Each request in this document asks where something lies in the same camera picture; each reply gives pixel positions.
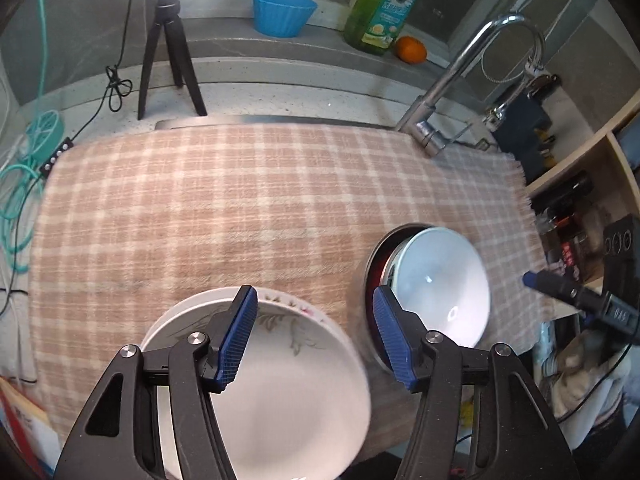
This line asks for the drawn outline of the white ceramic bowl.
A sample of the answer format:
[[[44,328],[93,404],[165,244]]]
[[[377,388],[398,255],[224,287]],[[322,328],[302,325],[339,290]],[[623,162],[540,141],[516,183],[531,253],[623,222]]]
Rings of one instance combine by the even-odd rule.
[[[431,226],[394,249],[382,271],[401,307],[429,330],[473,348],[488,324],[490,289],[480,254],[460,233]]]

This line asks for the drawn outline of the red rimmed steel bowl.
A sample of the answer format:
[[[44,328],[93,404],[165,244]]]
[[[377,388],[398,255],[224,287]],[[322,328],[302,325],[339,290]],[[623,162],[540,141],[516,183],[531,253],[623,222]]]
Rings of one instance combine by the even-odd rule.
[[[408,240],[410,236],[430,227],[427,224],[409,223],[398,226],[398,228],[387,233],[371,252],[364,265],[363,277],[356,287],[356,291],[359,292],[359,302],[363,313],[364,346],[369,351],[374,362],[377,362],[378,366],[382,367],[382,370],[386,372],[390,371],[390,361],[387,359],[380,334],[378,333],[378,326],[376,326],[373,317],[373,292],[378,286],[384,285],[381,283],[382,271],[394,249],[404,240]]]

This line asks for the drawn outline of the white plate with pink flowers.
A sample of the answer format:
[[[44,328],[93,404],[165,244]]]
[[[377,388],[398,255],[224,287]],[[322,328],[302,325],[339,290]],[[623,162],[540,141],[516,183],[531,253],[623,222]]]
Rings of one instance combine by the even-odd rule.
[[[171,307],[144,336],[144,351],[172,346],[180,338],[204,330],[213,314],[227,310],[239,287],[199,292]],[[362,375],[364,366],[345,331],[329,315],[285,292],[259,287],[257,318],[244,363],[271,363],[290,372],[309,368],[318,375],[322,366],[337,378]]]

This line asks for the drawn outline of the wooden shelf unit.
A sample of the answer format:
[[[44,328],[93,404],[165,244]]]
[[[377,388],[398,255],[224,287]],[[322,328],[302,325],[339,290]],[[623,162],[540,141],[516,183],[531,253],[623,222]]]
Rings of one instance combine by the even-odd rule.
[[[627,214],[639,213],[638,183],[616,136],[638,114],[639,96],[634,94],[590,139],[526,186],[533,200],[581,172],[590,177],[593,190],[578,200],[577,211],[593,251],[586,276],[592,288],[603,283],[604,227]]]

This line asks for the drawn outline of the white plate with leaf print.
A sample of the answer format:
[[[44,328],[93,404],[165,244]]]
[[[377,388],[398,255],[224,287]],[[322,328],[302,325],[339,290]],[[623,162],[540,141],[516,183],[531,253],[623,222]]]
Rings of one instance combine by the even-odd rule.
[[[240,364],[212,400],[224,446],[240,479],[336,479],[366,438],[371,399],[362,375],[331,378],[309,368]]]

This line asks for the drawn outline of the pink plaid cloth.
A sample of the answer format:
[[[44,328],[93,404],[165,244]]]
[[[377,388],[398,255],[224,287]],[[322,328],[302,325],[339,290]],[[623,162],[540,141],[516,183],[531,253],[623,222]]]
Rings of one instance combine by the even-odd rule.
[[[444,226],[483,259],[482,348],[536,344],[550,301],[527,289],[544,251],[511,156],[452,146],[428,158],[402,133],[213,126],[77,144],[47,180],[28,291],[38,393],[66,437],[104,368],[169,308],[250,284],[287,292],[345,330],[357,269],[403,224]]]

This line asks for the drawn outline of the black inline light controller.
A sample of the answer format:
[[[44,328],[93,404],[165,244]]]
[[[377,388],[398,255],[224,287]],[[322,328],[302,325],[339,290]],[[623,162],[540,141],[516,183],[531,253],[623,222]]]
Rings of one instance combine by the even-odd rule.
[[[47,179],[58,159],[74,146],[71,138],[65,138],[58,147],[44,160],[39,168],[40,177]]]

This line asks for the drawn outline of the teal round power strip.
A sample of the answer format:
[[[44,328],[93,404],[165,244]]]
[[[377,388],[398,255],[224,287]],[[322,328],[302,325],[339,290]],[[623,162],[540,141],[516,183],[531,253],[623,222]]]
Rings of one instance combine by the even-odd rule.
[[[57,110],[47,110],[37,116],[26,130],[27,156],[42,165],[58,148],[64,133],[63,119]]]

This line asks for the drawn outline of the orange fruit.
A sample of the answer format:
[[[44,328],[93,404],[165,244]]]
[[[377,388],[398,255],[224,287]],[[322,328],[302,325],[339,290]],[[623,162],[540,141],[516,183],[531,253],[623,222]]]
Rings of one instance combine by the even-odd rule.
[[[394,55],[404,63],[418,65],[426,61],[427,48],[420,40],[403,36],[394,43]]]

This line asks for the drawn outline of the blue ribbed cup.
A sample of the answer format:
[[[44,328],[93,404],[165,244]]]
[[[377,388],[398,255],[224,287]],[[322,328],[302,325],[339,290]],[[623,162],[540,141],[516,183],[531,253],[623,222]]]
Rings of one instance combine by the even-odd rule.
[[[297,37],[317,9],[314,0],[253,0],[254,26],[269,37]]]

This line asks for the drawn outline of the black mini tripod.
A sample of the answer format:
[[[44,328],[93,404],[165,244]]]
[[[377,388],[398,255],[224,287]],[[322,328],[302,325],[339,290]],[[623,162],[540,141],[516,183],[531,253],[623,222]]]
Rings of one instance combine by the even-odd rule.
[[[137,111],[139,120],[142,120],[145,116],[146,99],[149,94],[152,68],[160,35],[165,37],[169,67],[174,85],[177,88],[186,86],[196,114],[198,116],[207,115],[200,85],[198,84],[198,77],[196,76],[188,42],[186,41],[183,22],[180,18],[180,10],[180,0],[156,0],[153,23],[149,29],[148,36],[146,36],[142,61]]]

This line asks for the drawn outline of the green dish soap bottle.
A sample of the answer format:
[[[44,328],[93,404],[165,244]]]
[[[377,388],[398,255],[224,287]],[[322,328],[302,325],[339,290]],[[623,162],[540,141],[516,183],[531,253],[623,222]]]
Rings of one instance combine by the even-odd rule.
[[[383,55],[395,42],[416,0],[356,0],[343,37],[357,50]]]

